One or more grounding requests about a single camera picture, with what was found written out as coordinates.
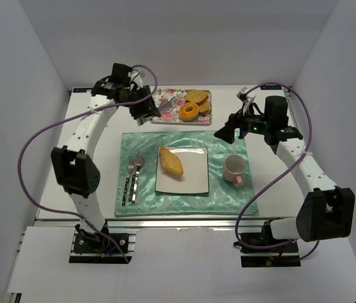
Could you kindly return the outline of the metal serving tongs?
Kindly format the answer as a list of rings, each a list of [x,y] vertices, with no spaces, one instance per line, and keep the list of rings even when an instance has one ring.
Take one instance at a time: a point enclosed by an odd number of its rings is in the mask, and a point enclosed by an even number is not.
[[[164,112],[170,110],[173,105],[176,103],[177,97],[173,97],[170,100],[164,102],[158,107],[158,111],[160,114],[163,114]],[[138,126],[143,125],[144,123],[151,121],[153,117],[140,117],[136,122]]]

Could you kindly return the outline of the long yellow bread loaf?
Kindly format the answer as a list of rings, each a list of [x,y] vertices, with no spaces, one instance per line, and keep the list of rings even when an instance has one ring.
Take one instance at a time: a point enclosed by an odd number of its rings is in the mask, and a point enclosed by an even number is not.
[[[172,153],[169,149],[167,149],[164,146],[160,147],[159,155],[161,159],[162,168],[164,171],[176,176],[183,175],[184,169],[177,155]]]

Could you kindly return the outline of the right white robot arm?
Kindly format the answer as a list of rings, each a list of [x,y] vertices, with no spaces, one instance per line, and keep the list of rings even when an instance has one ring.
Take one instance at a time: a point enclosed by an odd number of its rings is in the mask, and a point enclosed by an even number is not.
[[[251,249],[273,249],[281,243],[302,239],[306,242],[348,237],[352,230],[355,195],[332,181],[307,151],[299,130],[288,123],[284,97],[269,96],[264,111],[252,103],[231,114],[214,136],[232,144],[235,131],[242,139],[260,134],[273,153],[287,166],[304,202],[296,217],[267,221],[261,235],[247,243]]]

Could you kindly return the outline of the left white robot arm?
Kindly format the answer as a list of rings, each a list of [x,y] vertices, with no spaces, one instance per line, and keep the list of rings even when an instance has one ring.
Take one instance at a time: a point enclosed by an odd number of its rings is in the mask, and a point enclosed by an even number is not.
[[[51,152],[56,181],[73,200],[85,232],[101,231],[106,223],[96,194],[100,171],[93,157],[110,118],[120,107],[128,108],[138,125],[160,116],[153,100],[156,89],[143,83],[143,67],[115,63],[111,74],[93,86],[87,111],[70,139]]]

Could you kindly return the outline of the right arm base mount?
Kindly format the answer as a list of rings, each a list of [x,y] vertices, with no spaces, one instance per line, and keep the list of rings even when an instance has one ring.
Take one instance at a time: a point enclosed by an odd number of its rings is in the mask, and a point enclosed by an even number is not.
[[[242,242],[250,246],[273,246],[283,244],[285,240],[274,239],[269,227],[262,227],[260,232],[240,233]],[[240,260],[243,268],[284,268],[300,267],[299,247],[296,242],[276,248],[251,249],[239,241],[234,247],[240,249]]]

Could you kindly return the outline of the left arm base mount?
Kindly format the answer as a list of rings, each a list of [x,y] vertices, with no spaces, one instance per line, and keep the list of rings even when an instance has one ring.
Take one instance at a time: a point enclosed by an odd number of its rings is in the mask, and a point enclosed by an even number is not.
[[[89,233],[77,224],[75,227],[69,263],[71,264],[127,264],[116,245],[108,238],[96,233]],[[110,234],[107,227],[102,232],[112,237],[120,247],[128,261],[132,258],[132,250],[129,248],[132,234]]]

